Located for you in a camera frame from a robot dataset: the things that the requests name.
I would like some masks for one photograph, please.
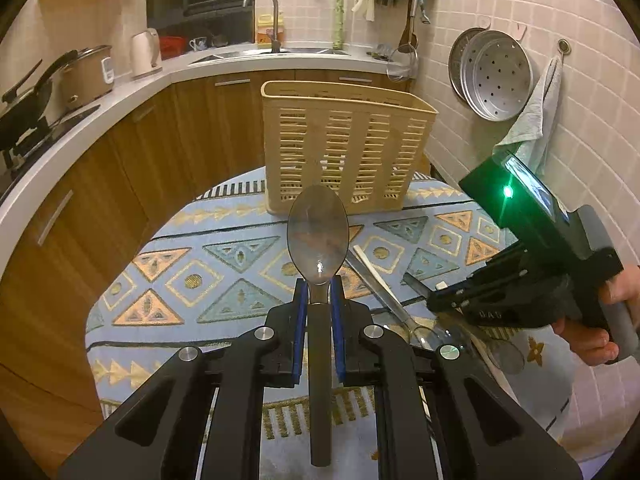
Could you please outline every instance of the black frying pan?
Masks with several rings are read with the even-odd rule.
[[[63,54],[44,71],[32,88],[18,95],[20,86],[42,63],[40,60],[25,77],[5,92],[2,101],[8,106],[0,115],[0,151],[11,149],[24,132],[36,127],[51,97],[51,77],[76,58],[78,58],[77,50]]]

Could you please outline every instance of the beige utensil holder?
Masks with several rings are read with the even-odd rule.
[[[412,94],[307,81],[262,86],[267,210],[324,184],[347,214],[398,211],[438,112]]]

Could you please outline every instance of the sink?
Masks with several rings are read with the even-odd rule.
[[[287,54],[330,54],[334,56],[349,56],[346,52],[341,50],[334,50],[332,48],[315,48],[315,47],[303,47],[303,48],[285,48],[280,52],[274,53],[271,50],[263,48],[252,48],[251,50],[236,50],[234,52],[224,52],[222,54],[209,54],[206,57],[193,61],[192,65],[198,63],[205,63],[207,61],[217,61],[220,59],[229,59],[233,57],[252,57],[252,56],[286,56]]]

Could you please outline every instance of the white kettle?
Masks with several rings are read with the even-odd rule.
[[[162,70],[160,38],[154,28],[148,28],[131,38],[131,71],[133,79]]]

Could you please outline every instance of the white cloth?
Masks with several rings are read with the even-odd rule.
[[[356,16],[365,18],[368,22],[373,22],[375,19],[374,9],[376,0],[358,0],[351,9]]]
[[[562,58],[555,56],[518,120],[504,139],[494,146],[494,153],[508,148],[535,174],[544,174],[546,149],[555,126],[561,81]]]

